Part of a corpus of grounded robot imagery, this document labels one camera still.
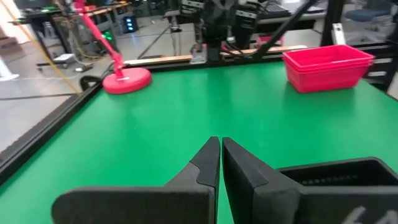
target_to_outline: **red bin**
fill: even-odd
[[[352,88],[372,65],[373,58],[348,45],[283,53],[287,79],[301,93]]]

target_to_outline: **green tabletop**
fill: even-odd
[[[299,94],[281,62],[157,73],[80,110],[0,188],[1,223],[51,223],[52,202],[75,187],[163,185],[210,136],[274,168],[376,156],[398,170],[397,116],[398,103],[366,82]],[[218,223],[233,223],[222,179],[218,208]]]

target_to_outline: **lamp base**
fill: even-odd
[[[125,68],[123,77],[114,73],[105,77],[102,82],[104,90],[110,94],[125,94],[140,90],[152,82],[150,71],[144,68]]]

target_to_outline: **cardboard box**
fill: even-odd
[[[0,55],[14,53],[22,50],[15,37],[0,38]]]

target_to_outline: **black table frame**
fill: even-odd
[[[333,17],[328,16],[329,13],[335,14],[333,10],[327,12],[327,19],[325,19],[325,25],[333,22]],[[322,44],[331,45],[333,44],[333,39],[331,38],[331,30],[325,30],[322,34]],[[389,44],[387,42],[372,43],[372,44],[362,44],[356,46],[359,50],[373,54],[376,58],[391,58],[394,57],[397,49],[395,45]],[[267,62],[280,62],[282,61],[282,52],[269,52],[263,58],[253,60],[247,58],[236,58],[232,60],[231,57],[227,57],[225,61],[203,63],[192,65],[189,59],[184,60],[172,60],[172,61],[162,61],[152,63],[138,63],[135,65],[126,65],[127,67],[145,67],[149,69],[152,73],[175,71],[175,70],[188,70],[188,69],[199,69],[199,68],[209,68],[209,67],[227,67],[227,66],[237,66],[246,65],[254,63],[267,63]],[[390,68],[389,63],[375,64],[369,71],[385,71]],[[111,73],[111,66],[109,66],[102,77]],[[17,141],[15,141],[11,146],[9,146],[5,152],[10,156],[3,158],[3,162],[0,164],[0,185],[5,183],[8,178],[10,178],[18,169],[25,164],[54,134],[57,133],[82,107],[89,102],[92,97],[94,97],[101,89],[101,78],[96,77],[83,77],[81,83],[85,80],[96,82],[93,86],[82,86],[84,92],[81,96],[72,95],[64,103],[62,103],[57,109],[46,116],[42,121],[36,124],[32,129],[28,130],[23,136],[21,136]]]

